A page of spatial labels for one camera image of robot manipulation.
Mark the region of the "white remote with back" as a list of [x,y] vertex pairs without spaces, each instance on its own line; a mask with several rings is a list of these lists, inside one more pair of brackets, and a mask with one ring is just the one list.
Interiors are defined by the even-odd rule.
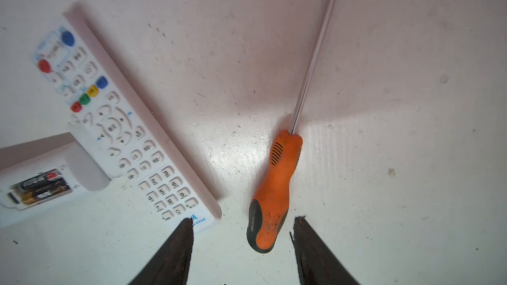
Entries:
[[1,149],[1,228],[102,191],[110,180],[71,133]]

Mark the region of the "black red AAA battery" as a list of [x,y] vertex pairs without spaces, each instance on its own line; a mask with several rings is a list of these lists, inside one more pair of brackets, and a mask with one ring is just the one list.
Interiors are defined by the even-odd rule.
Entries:
[[56,182],[62,178],[63,178],[62,174],[58,170],[53,169],[47,172],[42,172],[32,178],[25,179],[20,183],[16,183],[13,186],[11,186],[11,188],[18,189],[20,191],[28,191],[31,189],[43,187],[49,183]]

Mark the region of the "black gold AAA battery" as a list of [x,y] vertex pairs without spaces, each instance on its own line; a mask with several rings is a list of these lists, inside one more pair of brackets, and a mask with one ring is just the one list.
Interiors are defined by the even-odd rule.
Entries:
[[51,182],[39,186],[32,186],[21,192],[21,201],[26,206],[51,199],[59,195],[72,192],[70,186],[64,181]]

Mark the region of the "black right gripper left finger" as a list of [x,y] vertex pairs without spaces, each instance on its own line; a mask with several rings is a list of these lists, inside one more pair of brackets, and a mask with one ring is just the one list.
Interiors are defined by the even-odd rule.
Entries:
[[193,245],[193,220],[185,218],[129,284],[187,284]]

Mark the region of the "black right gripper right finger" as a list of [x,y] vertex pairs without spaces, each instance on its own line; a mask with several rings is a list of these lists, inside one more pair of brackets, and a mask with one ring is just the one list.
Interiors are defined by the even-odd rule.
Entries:
[[294,219],[293,229],[290,237],[301,284],[359,284],[304,216]]

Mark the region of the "orange handled screwdriver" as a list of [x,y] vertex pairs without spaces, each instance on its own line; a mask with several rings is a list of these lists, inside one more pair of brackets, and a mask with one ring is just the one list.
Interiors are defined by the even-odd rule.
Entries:
[[285,222],[290,205],[290,181],[301,156],[302,137],[297,134],[298,123],[314,76],[326,31],[330,24],[336,0],[329,0],[326,14],[314,46],[301,91],[287,130],[275,137],[269,152],[269,167],[250,203],[246,238],[258,253],[270,252]]

